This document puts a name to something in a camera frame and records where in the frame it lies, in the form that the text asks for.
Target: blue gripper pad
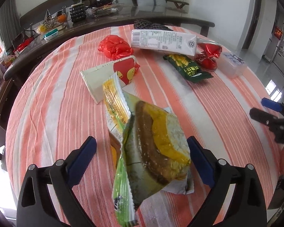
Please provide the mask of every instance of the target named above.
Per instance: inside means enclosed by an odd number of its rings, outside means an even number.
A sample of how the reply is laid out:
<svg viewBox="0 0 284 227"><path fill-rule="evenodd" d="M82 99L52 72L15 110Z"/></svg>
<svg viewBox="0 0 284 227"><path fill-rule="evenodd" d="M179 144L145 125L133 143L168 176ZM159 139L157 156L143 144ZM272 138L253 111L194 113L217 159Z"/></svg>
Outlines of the blue gripper pad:
<svg viewBox="0 0 284 227"><path fill-rule="evenodd" d="M262 106L267 107L269 109L272 109L276 112L282 111L282 106L280 105L280 103L272 101L272 100L267 99L265 97L261 100L261 104L262 104Z"/></svg>
<svg viewBox="0 0 284 227"><path fill-rule="evenodd" d="M202 151L205 149L201 147L193 136L190 136L187 139L187 143L190 149L190 158L195 165L202 182L212 189L215 186L214 168Z"/></svg>
<svg viewBox="0 0 284 227"><path fill-rule="evenodd" d="M67 167L67 184L70 189L80 183L86 168L88 167L91 159L96 153L96 150L97 142L92 136L89 136L87 140L82 144L81 148L70 153L70 155L72 155L73 152L74 154L77 153L76 158L74 158L73 162Z"/></svg>

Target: table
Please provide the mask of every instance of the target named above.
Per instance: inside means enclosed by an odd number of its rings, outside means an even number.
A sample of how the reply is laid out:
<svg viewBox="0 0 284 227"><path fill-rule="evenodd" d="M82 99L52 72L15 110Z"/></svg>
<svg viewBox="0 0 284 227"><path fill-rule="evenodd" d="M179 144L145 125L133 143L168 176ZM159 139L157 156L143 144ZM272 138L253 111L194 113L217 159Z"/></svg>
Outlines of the table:
<svg viewBox="0 0 284 227"><path fill-rule="evenodd" d="M97 153L73 191L96 226L118 226L111 200L115 168L105 105L93 101L80 71L110 61L97 51L100 40L114 34L130 42L132 29L132 25L111 27L72 38L28 78L15 100L6 135L7 167L16 195L30 164L49 166L65 159L92 135ZM163 52L135 49L134 55L141 67L124 89L159 107L170 107L185 136L194 135L217 158L235 166L252 163L268 206L279 176L280 148L268 128L249 117L252 107L273 112L261 105L268 94L254 73L248 68L243 76L228 79L216 70L214 78L192 84L162 59ZM193 165L192 173L195 192L174 195L160 191L146 199L137 211L141 226L187 226L209 192ZM217 221L223 219L233 189ZM52 197L60 219L66 221L54 194Z"/></svg>
<svg viewBox="0 0 284 227"><path fill-rule="evenodd" d="M201 26L201 34L204 36L207 36L209 27L215 26L213 22L203 20L202 17L195 14L186 13L179 9L176 10L163 6L124 6L120 8L118 14L103 16L97 19L87 18L74 24L71 22L69 15L66 23L67 27L59 33L59 36L50 40L49 42L41 39L41 37L37 37L11 64L4 74L4 79L8 80L12 78L15 84L21 88L27 79L27 75L22 77L23 70L29 65L31 65L32 68L35 65L32 64L32 62L34 62L38 57L41 57L43 54L57 48L62 43L73 37L81 36L86 33L110 26L133 24L136 19L146 19L162 24L170 23L176 26L180 26L181 23L195 24Z"/></svg>

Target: gray curtain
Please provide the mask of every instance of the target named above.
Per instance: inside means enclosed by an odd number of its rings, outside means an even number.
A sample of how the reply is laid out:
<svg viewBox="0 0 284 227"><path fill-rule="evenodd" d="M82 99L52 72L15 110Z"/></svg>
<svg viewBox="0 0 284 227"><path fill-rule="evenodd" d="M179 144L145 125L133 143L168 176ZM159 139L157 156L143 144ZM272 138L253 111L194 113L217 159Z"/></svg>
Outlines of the gray curtain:
<svg viewBox="0 0 284 227"><path fill-rule="evenodd" d="M21 33L20 19L16 9L16 0L6 0L0 8L0 39L9 49L11 41Z"/></svg>

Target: textured black pot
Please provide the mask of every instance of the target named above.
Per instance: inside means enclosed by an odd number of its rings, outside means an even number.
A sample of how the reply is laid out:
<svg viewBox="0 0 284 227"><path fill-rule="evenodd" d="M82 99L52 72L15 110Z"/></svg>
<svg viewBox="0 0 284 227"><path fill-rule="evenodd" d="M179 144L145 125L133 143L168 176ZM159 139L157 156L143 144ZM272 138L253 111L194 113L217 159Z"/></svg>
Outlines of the textured black pot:
<svg viewBox="0 0 284 227"><path fill-rule="evenodd" d="M69 9L70 18L73 23L86 19L86 12L84 10L84 4L78 4Z"/></svg>

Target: pink and white tablecloth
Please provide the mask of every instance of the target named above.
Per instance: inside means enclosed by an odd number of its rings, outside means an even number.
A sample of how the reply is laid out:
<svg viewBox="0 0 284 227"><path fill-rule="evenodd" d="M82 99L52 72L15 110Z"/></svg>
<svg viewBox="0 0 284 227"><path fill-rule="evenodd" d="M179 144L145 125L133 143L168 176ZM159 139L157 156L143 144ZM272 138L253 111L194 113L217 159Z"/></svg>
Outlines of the pink and white tablecloth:
<svg viewBox="0 0 284 227"><path fill-rule="evenodd" d="M114 34L130 42L132 29L132 25L105 28L68 40L28 78L16 98L6 133L7 166L16 195L30 164L50 166L65 159L91 135L97 140L97 153L73 191L96 226L118 226L111 200L115 168L105 108L103 102L93 101L80 71L110 61L97 51L104 37ZM249 117L252 107L269 111L261 105L268 94L254 73L247 69L242 76L228 79L217 70L214 78L193 84L163 60L163 52L135 49L134 55L141 67L126 91L159 107L170 107L186 137L194 135L217 158L235 166L252 163L268 206L279 176L280 149L268 128ZM193 175L194 193L160 191L146 199L137 211L140 226L187 226L210 190L195 168ZM217 222L223 219L232 192L233 187ZM67 222L55 194L52 198L60 219Z"/></svg>

